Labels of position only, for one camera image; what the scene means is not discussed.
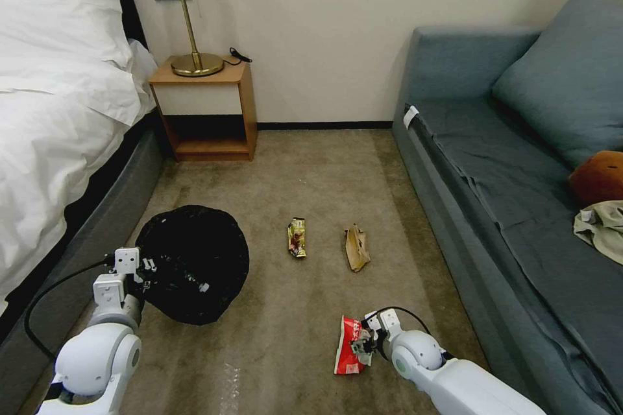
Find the beige carpet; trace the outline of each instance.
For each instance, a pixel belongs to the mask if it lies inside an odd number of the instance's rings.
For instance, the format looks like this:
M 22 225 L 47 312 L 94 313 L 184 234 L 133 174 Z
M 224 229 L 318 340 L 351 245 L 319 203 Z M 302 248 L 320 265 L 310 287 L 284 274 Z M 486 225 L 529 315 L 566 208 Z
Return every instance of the beige carpet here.
M 212 325 L 146 306 L 122 414 L 434 414 L 379 356 L 361 375 L 333 375 L 341 315 L 386 305 L 415 311 L 442 346 L 486 365 L 389 130 L 260 132 L 251 163 L 167 163 L 141 224 L 184 204 L 236 218 L 249 276 Z M 307 259 L 287 252 L 291 217 L 307 219 Z M 344 253 L 353 222 L 372 257 L 357 274 Z

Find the nightstand shelf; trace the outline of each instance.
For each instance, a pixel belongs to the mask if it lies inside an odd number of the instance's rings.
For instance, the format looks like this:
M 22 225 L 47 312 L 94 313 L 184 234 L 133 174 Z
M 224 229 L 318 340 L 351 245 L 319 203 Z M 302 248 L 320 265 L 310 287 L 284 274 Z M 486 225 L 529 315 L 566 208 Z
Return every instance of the nightstand shelf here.
M 226 64 L 215 75 L 187 78 L 175 75 L 170 63 L 150 84 L 176 160 L 252 160 L 257 124 L 249 65 Z

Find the blue pillow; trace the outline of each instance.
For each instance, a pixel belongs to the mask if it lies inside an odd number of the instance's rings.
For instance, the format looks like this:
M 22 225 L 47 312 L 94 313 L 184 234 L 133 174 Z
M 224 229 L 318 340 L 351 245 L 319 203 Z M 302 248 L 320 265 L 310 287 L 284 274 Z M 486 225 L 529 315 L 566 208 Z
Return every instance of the blue pillow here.
M 623 5 L 569 0 L 493 94 L 572 167 L 623 150 Z

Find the baseboard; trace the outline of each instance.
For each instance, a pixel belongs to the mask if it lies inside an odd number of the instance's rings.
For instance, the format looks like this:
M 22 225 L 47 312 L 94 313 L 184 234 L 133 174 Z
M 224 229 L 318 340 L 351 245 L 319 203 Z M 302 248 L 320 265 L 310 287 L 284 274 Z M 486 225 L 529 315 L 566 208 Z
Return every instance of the baseboard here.
M 258 123 L 258 130 L 361 130 L 368 128 L 391 128 L 391 121 Z

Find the bed frame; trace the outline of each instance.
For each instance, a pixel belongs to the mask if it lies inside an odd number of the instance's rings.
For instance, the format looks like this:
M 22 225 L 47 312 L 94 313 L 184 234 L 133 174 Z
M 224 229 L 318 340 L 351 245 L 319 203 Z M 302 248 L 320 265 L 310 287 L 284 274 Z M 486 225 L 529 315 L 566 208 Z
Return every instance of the bed frame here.
M 121 0 L 126 37 L 145 46 L 134 0 Z M 0 407 L 16 413 L 50 363 L 24 332 L 26 306 L 44 288 L 93 264 L 123 246 L 145 211 L 162 168 L 161 128 L 147 115 L 124 137 L 119 150 L 95 173 L 85 195 L 65 210 L 67 232 L 57 246 L 8 296 L 0 317 Z M 101 271 L 81 274 L 52 291 L 35 308 L 31 326 L 53 351 L 92 299 L 92 283 Z

